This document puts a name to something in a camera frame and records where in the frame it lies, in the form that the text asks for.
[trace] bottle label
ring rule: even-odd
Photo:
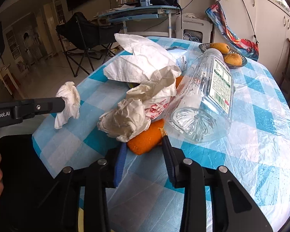
[[[209,95],[227,114],[229,113],[231,99],[231,73],[216,59],[214,61],[214,70]]]
[[[186,67],[187,67],[187,57],[186,57],[186,55],[180,56],[176,60],[176,64],[180,68],[181,71],[184,71],[186,69]]]

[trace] silver bolt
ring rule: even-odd
[[[72,171],[72,167],[65,167],[62,171],[63,171],[64,173],[71,173],[71,171]]]
[[[102,165],[105,165],[106,163],[107,163],[107,160],[106,159],[99,159],[98,160],[98,164],[101,165],[101,166]]]
[[[183,159],[183,162],[187,165],[191,165],[192,164],[192,159],[189,159],[189,158],[186,158],[186,159]]]
[[[220,166],[219,171],[222,173],[226,173],[228,171],[228,169],[225,166]]]

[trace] white napkin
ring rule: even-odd
[[[147,130],[176,95],[175,82],[180,74],[176,65],[155,71],[149,81],[129,90],[117,108],[100,116],[98,129],[121,142]]]
[[[56,97],[61,97],[65,101],[65,108],[62,112],[57,113],[55,119],[55,128],[60,129],[68,122],[70,117],[79,118],[79,107],[81,98],[73,82],[66,82],[58,90]]]
[[[138,36],[115,34],[116,41],[133,55],[118,56],[103,69],[103,74],[111,80],[141,83],[149,80],[154,71],[166,66],[174,66],[175,59],[159,44]]]

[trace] black camping chair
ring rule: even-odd
[[[110,26],[95,25],[93,23],[90,23],[81,12],[74,13],[72,18],[65,24],[56,26],[56,31],[61,46],[64,50],[63,52],[67,58],[74,77],[77,77],[80,68],[89,75],[89,73],[81,66],[85,55],[88,57],[91,69],[94,71],[90,59],[93,58],[100,60],[103,54],[100,54],[100,57],[94,57],[90,55],[93,53],[96,54],[96,52],[92,50],[93,47],[101,45],[103,48],[106,49],[103,63],[106,61],[106,57],[109,55],[109,53],[115,55],[113,52],[111,52],[112,44],[116,42],[114,34],[118,33],[122,29],[122,26],[122,23]],[[65,37],[68,41],[74,44],[76,48],[67,50],[62,43],[61,36]],[[82,50],[83,52],[76,53],[74,52],[75,50]],[[75,59],[71,57],[72,55],[81,55],[81,61],[78,63],[77,61],[75,61]],[[69,58],[78,65],[76,72],[74,72]]]

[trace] plastic table cover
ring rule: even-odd
[[[196,42],[149,38],[166,49],[181,46],[199,50]],[[128,90],[126,83],[108,80],[103,75],[103,68],[113,58],[78,85],[79,119],[71,118],[56,130],[56,115],[51,114],[34,133],[35,151],[53,177],[65,166],[89,166],[118,144],[96,127],[99,117],[116,107]],[[246,66],[231,69],[231,73],[235,93],[229,135],[198,145],[172,137],[170,141],[204,167],[228,167],[265,214],[273,231],[278,231],[290,216],[290,110],[262,64],[248,59]],[[179,231],[183,200],[184,189],[174,189],[168,180],[161,149],[141,156],[128,151],[120,185],[107,189],[111,228],[116,232]],[[207,231],[212,231],[208,187],[206,218]]]

